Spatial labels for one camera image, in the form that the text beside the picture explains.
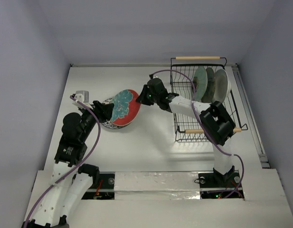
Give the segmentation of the pale blue-grey plate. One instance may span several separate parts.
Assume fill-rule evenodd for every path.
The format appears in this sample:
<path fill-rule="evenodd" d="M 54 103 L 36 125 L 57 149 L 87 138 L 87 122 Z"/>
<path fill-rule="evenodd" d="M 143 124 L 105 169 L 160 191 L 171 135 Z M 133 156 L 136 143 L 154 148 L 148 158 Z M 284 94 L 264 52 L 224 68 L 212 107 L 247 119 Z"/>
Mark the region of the pale blue-grey plate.
<path fill-rule="evenodd" d="M 215 93 L 212 102 L 219 101 L 223 103 L 231 91 L 231 82 L 224 69 L 215 72 Z"/>

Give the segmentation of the red and teal plate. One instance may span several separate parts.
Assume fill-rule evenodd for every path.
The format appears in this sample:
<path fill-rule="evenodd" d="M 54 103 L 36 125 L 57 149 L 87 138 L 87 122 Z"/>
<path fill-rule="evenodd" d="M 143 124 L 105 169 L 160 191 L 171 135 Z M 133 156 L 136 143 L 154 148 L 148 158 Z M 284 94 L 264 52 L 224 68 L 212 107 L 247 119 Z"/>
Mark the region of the red and teal plate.
<path fill-rule="evenodd" d="M 130 124 L 137 116 L 141 104 L 136 101 L 138 93 L 132 89 L 125 89 L 117 93 L 111 100 L 113 111 L 110 122 L 117 126 Z"/>

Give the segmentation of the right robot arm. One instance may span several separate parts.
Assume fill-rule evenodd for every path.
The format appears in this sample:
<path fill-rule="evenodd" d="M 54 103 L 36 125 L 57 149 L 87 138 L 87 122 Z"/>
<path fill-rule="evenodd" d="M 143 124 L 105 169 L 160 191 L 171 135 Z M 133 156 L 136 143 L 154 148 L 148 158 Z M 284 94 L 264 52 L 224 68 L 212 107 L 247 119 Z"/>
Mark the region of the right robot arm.
<path fill-rule="evenodd" d="M 213 145 L 213 180 L 218 186 L 226 185 L 234 173 L 231 146 L 235 123 L 221 102 L 203 104 L 169 93 L 159 78 L 153 78 L 143 86 L 136 101 L 142 105 L 157 104 L 160 109 L 174 114 L 183 114 L 196 119 Z"/>

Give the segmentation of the dark green marbled plate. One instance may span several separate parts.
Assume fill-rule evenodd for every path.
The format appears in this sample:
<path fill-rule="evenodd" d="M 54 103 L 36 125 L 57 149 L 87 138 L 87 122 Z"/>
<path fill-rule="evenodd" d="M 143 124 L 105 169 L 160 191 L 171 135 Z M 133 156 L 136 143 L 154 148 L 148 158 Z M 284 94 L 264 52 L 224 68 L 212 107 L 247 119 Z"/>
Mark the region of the dark green marbled plate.
<path fill-rule="evenodd" d="M 208 67 L 207 72 L 207 88 L 201 99 L 203 103 L 211 103 L 215 94 L 215 72 L 212 68 Z"/>

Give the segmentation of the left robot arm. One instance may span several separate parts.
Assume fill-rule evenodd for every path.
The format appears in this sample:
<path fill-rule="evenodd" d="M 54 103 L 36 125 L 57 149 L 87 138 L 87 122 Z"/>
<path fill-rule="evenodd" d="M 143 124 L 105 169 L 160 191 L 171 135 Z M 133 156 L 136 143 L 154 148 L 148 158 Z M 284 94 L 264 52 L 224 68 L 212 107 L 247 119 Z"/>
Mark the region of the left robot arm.
<path fill-rule="evenodd" d="M 32 206 L 23 222 L 24 228 L 69 227 L 70 216 L 86 191 L 101 185 L 99 168 L 85 163 L 91 155 L 86 152 L 85 141 L 95 125 L 111 118 L 114 105 L 99 101 L 93 101 L 93 105 L 74 102 L 82 113 L 64 117 L 49 187 Z"/>

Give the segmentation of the blue floral white plate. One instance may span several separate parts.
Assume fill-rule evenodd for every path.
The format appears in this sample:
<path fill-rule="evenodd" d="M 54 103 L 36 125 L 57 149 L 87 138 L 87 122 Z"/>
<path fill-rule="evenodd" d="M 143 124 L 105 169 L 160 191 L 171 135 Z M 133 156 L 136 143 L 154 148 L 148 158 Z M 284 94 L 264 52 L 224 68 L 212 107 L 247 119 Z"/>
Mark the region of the blue floral white plate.
<path fill-rule="evenodd" d="M 102 103 L 107 105 L 107 104 L 110 104 L 112 103 L 112 100 L 113 100 L 113 97 L 110 97 L 110 98 L 107 98 L 105 101 L 103 101 Z M 102 125 L 108 129 L 111 129 L 111 130 L 118 130 L 118 129 L 122 129 L 122 128 L 125 128 L 126 126 L 128 126 L 129 124 L 127 125 L 124 125 L 124 126 L 118 126 L 118 125 L 115 125 L 113 124 L 111 121 L 105 121 L 102 123 Z"/>

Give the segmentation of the light green plate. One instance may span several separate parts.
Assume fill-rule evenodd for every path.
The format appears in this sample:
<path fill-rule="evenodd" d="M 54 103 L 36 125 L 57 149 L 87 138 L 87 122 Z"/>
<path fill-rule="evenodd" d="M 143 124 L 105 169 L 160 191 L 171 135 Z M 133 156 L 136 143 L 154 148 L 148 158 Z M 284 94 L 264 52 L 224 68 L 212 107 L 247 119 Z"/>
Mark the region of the light green plate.
<path fill-rule="evenodd" d="M 208 84 L 207 72 L 203 66 L 199 66 L 198 69 L 195 71 L 193 83 L 196 89 L 194 96 L 195 101 L 200 101 L 206 92 Z"/>

